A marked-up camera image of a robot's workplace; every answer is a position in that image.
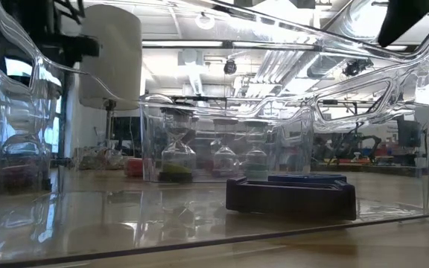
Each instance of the hourglass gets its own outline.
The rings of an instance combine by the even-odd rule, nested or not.
[[[267,140],[266,126],[267,123],[261,121],[246,122],[246,141],[251,146],[244,163],[244,175],[248,179],[267,178],[267,154],[263,151]]]
[[[190,182],[195,167],[196,153],[185,143],[185,137],[191,129],[191,111],[171,107],[161,108],[163,127],[168,133],[170,144],[162,151],[161,182]]]
[[[238,173],[238,157],[229,148],[235,139],[237,120],[214,119],[216,139],[220,141],[220,149],[213,155],[213,177],[236,176]]]

